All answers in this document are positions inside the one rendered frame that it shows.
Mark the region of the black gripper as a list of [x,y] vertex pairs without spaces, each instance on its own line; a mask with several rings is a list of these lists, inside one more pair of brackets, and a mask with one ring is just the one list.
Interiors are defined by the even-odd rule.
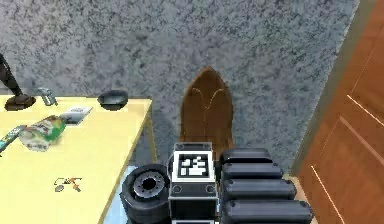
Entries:
[[171,224],[167,168],[147,164],[124,180],[120,199],[130,224]]

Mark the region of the yellow wooden table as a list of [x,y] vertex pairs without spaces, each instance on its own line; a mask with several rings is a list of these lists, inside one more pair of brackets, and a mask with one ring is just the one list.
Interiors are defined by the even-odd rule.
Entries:
[[[33,124],[70,107],[91,106],[77,126],[67,127],[46,152],[28,150],[18,140],[0,155],[0,224],[102,224],[132,152],[144,129],[150,131],[150,99],[130,99],[119,111],[96,99],[59,97],[25,110],[7,112],[0,96],[0,138],[14,127]],[[81,191],[55,191],[57,178],[80,178]]]

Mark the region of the black bowl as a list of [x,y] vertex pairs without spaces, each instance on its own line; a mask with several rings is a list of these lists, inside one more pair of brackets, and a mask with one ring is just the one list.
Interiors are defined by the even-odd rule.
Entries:
[[97,101],[102,108],[117,111],[127,104],[128,93],[124,90],[110,90],[100,94]]

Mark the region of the grey white book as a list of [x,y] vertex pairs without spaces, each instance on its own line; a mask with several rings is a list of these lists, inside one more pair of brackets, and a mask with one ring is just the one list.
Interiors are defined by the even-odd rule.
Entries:
[[79,125],[91,112],[91,106],[74,106],[60,115],[66,125]]

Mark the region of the green white bag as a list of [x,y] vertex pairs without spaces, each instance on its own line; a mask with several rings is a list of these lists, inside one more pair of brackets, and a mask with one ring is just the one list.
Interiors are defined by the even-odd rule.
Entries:
[[56,115],[48,116],[30,126],[19,134],[19,140],[29,150],[45,152],[66,128],[65,121]]

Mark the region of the teal remote control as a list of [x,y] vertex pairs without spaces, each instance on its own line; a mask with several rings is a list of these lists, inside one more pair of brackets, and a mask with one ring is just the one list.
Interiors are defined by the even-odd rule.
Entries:
[[11,144],[21,131],[26,128],[26,125],[19,125],[8,132],[2,139],[0,139],[0,153],[3,152],[9,144]]

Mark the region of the brown wooden door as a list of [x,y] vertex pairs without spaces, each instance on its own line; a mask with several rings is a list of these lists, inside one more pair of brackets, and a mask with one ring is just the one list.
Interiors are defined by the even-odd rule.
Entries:
[[327,113],[298,172],[318,224],[384,224],[384,0],[361,0]]

